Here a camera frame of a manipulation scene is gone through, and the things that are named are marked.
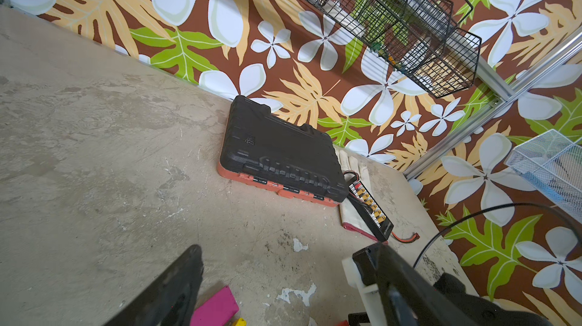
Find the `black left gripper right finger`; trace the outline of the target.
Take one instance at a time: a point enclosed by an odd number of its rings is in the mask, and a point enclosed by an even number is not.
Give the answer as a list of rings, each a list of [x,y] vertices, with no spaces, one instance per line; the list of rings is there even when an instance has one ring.
[[[532,312],[508,311],[466,292],[444,273],[431,285],[395,250],[376,243],[352,255],[352,287],[365,312],[353,325],[549,325]]]

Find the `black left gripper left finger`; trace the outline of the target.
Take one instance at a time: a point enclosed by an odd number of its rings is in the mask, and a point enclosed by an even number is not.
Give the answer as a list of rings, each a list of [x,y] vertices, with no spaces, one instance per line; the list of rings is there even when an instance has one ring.
[[[107,325],[189,325],[202,283],[199,245],[188,247]]]

